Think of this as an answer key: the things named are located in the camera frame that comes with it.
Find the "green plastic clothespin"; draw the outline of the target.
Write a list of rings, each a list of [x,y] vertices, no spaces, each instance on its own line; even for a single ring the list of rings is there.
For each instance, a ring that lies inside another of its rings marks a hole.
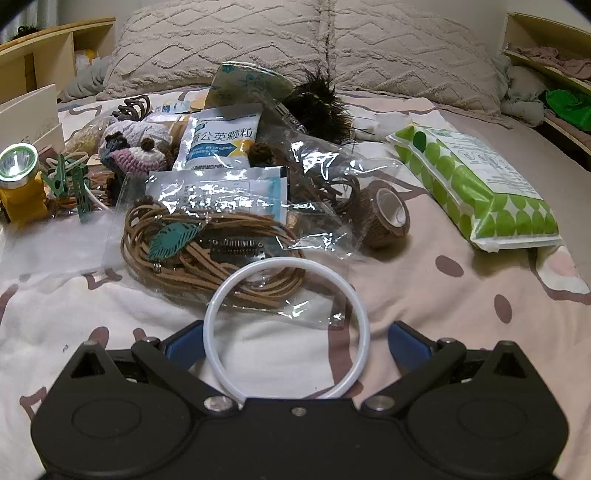
[[[57,154],[45,160],[41,178],[49,191],[49,206],[57,215],[76,214],[86,223],[93,210],[88,180],[88,161],[85,152]]]

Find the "yellow headlamp flashlight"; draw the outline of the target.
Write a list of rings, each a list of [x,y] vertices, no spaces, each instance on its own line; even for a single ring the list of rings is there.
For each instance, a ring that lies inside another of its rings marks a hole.
[[[11,223],[23,226],[48,216],[38,152],[33,145],[6,147],[1,152],[0,174],[1,205]]]

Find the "brown tape roll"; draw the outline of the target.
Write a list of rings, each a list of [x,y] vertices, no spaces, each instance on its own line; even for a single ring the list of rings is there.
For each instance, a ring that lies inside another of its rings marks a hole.
[[[396,189],[375,180],[360,193],[355,227],[363,246],[381,250],[394,245],[410,230],[410,213]]]

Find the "green dotted wet wipes pack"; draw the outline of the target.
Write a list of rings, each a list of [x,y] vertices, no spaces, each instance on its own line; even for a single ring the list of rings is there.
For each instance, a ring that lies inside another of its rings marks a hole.
[[[387,140],[476,248],[497,253],[562,243],[548,203],[480,139],[412,123]]]

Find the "clear bag with masks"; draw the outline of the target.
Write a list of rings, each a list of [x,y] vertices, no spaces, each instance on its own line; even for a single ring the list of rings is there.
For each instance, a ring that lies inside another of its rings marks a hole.
[[[280,166],[154,172],[145,194],[171,212],[245,212],[287,221],[287,169]]]

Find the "crocheted purple doll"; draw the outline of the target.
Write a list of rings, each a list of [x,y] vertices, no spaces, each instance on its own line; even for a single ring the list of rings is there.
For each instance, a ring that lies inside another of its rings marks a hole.
[[[174,163],[169,129],[147,121],[116,121],[102,136],[100,162],[115,174],[139,175],[170,170]]]

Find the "white blue medicine sachet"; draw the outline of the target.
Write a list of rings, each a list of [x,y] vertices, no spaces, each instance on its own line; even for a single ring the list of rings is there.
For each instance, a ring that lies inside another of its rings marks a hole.
[[[173,170],[249,168],[263,106],[236,104],[193,113],[181,137]]]

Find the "black feather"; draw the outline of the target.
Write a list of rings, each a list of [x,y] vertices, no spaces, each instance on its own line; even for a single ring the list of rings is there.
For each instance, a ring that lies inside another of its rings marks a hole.
[[[335,93],[329,72],[318,68],[304,73],[304,83],[294,87],[281,103],[308,135],[339,145],[349,143],[353,119]]]

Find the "white storage box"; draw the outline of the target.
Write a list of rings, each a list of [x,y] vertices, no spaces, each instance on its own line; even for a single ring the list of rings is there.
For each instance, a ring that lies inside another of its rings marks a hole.
[[[38,151],[64,148],[62,124],[58,118],[57,92],[54,84],[21,95],[1,105],[0,148],[27,143]]]

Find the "green cloth on shelf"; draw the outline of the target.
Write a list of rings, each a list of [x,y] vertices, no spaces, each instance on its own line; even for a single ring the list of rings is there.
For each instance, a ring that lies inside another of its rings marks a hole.
[[[590,131],[590,97],[580,92],[556,89],[546,93],[546,102],[551,110],[566,122],[581,131]]]

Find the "right beige textured pillow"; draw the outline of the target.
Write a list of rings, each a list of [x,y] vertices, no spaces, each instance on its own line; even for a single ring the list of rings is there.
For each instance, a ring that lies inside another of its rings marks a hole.
[[[322,1],[329,72],[341,90],[424,97],[501,113],[497,71],[468,27],[407,1]]]

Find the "beige textured pillow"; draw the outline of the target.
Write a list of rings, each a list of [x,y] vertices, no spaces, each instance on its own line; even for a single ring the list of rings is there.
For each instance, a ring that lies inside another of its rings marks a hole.
[[[501,113],[497,71],[468,27],[407,1],[322,1],[329,72],[341,90],[424,97]]]
[[[325,66],[324,1],[172,1],[125,22],[98,99],[208,85],[222,63],[256,64],[294,82]]]

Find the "left beige textured pillow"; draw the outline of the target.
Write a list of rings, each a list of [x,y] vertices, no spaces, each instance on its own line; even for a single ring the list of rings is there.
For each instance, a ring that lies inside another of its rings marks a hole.
[[[125,22],[98,99],[208,85],[222,63],[256,64],[294,82],[325,66],[324,1],[172,1]]]

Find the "left wooden bedside shelf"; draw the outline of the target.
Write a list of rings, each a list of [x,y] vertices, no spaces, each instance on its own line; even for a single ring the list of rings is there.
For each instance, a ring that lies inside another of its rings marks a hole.
[[[1,45],[1,100],[53,84],[63,90],[76,76],[75,52],[92,50],[103,58],[115,44],[113,17],[60,25]]]

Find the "wooden bedside shelf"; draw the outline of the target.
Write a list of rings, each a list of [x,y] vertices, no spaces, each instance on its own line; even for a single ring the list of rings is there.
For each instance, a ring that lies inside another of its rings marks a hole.
[[[538,95],[544,117],[536,130],[571,159],[590,164],[590,132],[559,114],[547,95],[566,93],[566,102],[590,101],[590,30],[528,13],[507,15],[503,53],[518,67],[536,72],[546,89]]]
[[[115,44],[113,17],[60,25],[1,45],[1,100],[53,84],[63,90],[76,76],[75,52],[92,50],[103,58]]]

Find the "right wooden bedside shelf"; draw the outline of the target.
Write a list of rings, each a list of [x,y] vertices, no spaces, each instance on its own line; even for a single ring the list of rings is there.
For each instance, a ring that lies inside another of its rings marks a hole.
[[[538,95],[544,117],[536,130],[571,159],[590,164],[590,132],[559,114],[547,95],[566,93],[566,102],[590,101],[590,30],[528,13],[507,15],[503,53],[518,67],[536,72],[546,89]]]

